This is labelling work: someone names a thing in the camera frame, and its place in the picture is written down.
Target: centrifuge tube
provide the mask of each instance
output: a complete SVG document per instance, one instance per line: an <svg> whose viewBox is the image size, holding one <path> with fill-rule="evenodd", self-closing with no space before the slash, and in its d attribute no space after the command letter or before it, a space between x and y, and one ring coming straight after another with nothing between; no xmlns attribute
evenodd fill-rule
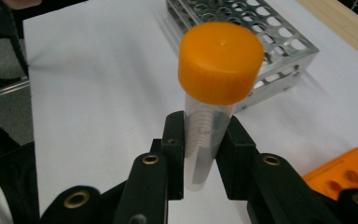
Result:
<svg viewBox="0 0 358 224"><path fill-rule="evenodd" d="M182 39L178 78L186 92L187 189L203 188L235 104L252 90L263 60L258 38L232 23L205 22Z"/></svg>

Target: orange screw cap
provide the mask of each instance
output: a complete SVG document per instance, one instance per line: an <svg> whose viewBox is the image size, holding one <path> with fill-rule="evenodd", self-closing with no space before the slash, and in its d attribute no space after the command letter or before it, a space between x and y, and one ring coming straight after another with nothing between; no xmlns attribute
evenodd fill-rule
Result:
<svg viewBox="0 0 358 224"><path fill-rule="evenodd" d="M205 22L182 40L179 81L187 94L203 103L232 105L252 90L263 60L263 46L249 30L228 22Z"/></svg>

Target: metal test tube rack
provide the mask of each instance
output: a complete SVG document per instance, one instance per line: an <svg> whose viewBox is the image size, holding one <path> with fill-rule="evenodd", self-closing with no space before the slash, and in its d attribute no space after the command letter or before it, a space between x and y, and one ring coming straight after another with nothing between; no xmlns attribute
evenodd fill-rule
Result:
<svg viewBox="0 0 358 224"><path fill-rule="evenodd" d="M202 22L228 21L262 42L265 58L257 81L235 112L293 87L319 51L263 0L167 0L167 7L183 33Z"/></svg>

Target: clear plastic tube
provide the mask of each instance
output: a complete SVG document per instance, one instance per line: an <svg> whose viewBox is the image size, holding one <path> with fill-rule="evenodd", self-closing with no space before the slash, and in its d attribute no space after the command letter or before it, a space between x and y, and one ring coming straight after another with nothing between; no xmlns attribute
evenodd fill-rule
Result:
<svg viewBox="0 0 358 224"><path fill-rule="evenodd" d="M225 135L235 105L209 105L186 95L185 186L200 190Z"/></svg>

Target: white table surface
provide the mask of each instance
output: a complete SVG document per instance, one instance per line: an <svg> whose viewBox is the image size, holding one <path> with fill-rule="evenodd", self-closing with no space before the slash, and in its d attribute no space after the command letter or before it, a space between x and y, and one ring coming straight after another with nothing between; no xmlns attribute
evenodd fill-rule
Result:
<svg viewBox="0 0 358 224"><path fill-rule="evenodd" d="M358 147L358 51L295 0L268 0L321 52L290 90L236 114L261 152L305 174ZM65 189L105 192L184 108L164 0L89 0L24 22L40 211ZM250 223L216 166L169 223Z"/></svg>

